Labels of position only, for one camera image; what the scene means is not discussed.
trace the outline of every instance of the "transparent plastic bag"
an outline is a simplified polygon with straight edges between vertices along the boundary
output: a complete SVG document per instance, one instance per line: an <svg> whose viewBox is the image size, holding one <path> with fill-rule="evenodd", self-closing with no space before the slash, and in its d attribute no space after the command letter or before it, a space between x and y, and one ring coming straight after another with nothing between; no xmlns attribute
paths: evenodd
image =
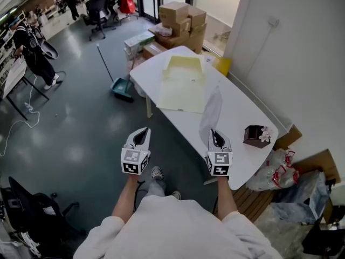
<svg viewBox="0 0 345 259"><path fill-rule="evenodd" d="M299 172L292 167L294 152L279 149L271 151L258 171L247 181L253 191L288 188L297 183Z"/></svg>

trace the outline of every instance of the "white sleeve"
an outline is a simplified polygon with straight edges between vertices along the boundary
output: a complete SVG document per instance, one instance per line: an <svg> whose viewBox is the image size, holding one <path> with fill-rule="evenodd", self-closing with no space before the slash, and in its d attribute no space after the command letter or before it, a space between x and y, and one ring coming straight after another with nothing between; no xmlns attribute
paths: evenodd
<svg viewBox="0 0 345 259"><path fill-rule="evenodd" d="M119 217L107 217L99 227L93 228L75 252L73 259L103 258L117 234L125 225Z"/></svg>
<svg viewBox="0 0 345 259"><path fill-rule="evenodd" d="M246 216L239 212L231 212L222 220L222 223L244 243L253 258L282 259L280 254L272 248L269 240Z"/></svg>

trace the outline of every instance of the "ceiling light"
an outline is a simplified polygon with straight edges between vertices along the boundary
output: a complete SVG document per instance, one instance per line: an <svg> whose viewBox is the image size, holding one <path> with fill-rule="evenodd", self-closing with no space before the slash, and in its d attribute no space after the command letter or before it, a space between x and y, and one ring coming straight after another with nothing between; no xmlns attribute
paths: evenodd
<svg viewBox="0 0 345 259"><path fill-rule="evenodd" d="M7 16L7 13L2 18L0 18L0 21L3 20L6 16Z"/></svg>

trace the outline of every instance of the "white sneaker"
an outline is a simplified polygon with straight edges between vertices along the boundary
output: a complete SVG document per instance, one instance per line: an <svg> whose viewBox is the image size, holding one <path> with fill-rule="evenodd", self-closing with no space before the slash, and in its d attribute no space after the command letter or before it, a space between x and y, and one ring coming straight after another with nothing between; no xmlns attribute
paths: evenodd
<svg viewBox="0 0 345 259"><path fill-rule="evenodd" d="M181 201L181 193L179 191L173 191L171 195Z"/></svg>
<svg viewBox="0 0 345 259"><path fill-rule="evenodd" d="M53 80L52 84L51 84L51 85L46 84L46 85L44 86L44 89L45 89L45 90L48 90L48 89L50 89L52 86L54 86L55 84L56 84L56 80Z"/></svg>
<svg viewBox="0 0 345 259"><path fill-rule="evenodd" d="M161 179L164 179L164 175L162 173L162 170L158 166L155 166L152 168L151 176L152 176L152 178L159 176Z"/></svg>

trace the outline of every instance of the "black chair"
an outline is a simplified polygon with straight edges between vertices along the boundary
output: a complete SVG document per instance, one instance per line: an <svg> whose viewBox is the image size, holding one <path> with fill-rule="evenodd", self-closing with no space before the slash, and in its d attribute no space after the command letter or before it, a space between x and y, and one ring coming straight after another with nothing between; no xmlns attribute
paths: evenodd
<svg viewBox="0 0 345 259"><path fill-rule="evenodd" d="M30 194L15 179L9 177L9 188L0 188L6 212L13 229L16 232L27 232L30 238L39 243L38 250L42 256L64 257L61 241L67 239L67 232L85 236L84 230L79 231L69 225L66 214L79 203L71 203L60 212L52 194Z"/></svg>
<svg viewBox="0 0 345 259"><path fill-rule="evenodd" d="M96 25L96 28L91 30L90 41L92 40L93 34L99 31L103 34L103 39L106 38L103 32L104 28L116 29L115 25L107 24L108 17L111 15L108 9L108 2L109 0L89 0L86 2L88 16L84 17L84 22L86 25Z"/></svg>

